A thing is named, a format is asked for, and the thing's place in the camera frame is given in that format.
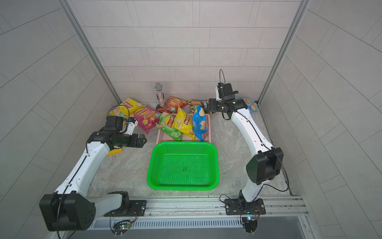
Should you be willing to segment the light blue chips bag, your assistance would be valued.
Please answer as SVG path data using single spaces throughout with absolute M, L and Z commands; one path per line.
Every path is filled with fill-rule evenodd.
M 256 103 L 255 102 L 251 101 L 248 98 L 243 98 L 243 101 L 247 105 L 249 112 L 251 112 L 251 113 L 257 112 Z

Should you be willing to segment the green cucumber chips bag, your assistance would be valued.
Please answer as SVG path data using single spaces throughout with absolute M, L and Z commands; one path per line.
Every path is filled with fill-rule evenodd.
M 156 127 L 175 141 L 181 141 L 183 134 L 175 127 L 174 123 L 175 117 L 172 114 L 163 112 L 160 115 L 159 122 L 156 123 Z

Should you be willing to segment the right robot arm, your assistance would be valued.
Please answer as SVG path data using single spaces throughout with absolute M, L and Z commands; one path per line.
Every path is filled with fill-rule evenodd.
M 252 158 L 246 165 L 248 181 L 240 191 L 239 199 L 251 203 L 258 198 L 262 188 L 280 174 L 284 153 L 273 147 L 262 134 L 243 99 L 209 99 L 208 110 L 227 114 L 249 146 Z

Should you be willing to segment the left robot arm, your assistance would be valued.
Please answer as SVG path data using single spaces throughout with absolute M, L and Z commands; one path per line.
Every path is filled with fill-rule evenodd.
M 97 200 L 87 199 L 89 186 L 104 158 L 115 147 L 142 148 L 147 142 L 143 134 L 95 131 L 73 170 L 52 194 L 45 194 L 39 207 L 51 232 L 85 231 L 93 221 L 110 212 L 130 213 L 127 192 L 117 191 Z

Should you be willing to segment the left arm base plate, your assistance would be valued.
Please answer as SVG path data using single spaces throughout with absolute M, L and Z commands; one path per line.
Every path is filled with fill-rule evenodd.
M 146 210 L 146 200 L 132 200 L 129 204 L 104 214 L 104 217 L 143 217 Z

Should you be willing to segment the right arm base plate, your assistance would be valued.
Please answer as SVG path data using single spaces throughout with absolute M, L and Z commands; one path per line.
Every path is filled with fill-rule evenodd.
M 227 215 L 265 215 L 266 209 L 261 198 L 253 202 L 246 202 L 244 198 L 225 199 Z

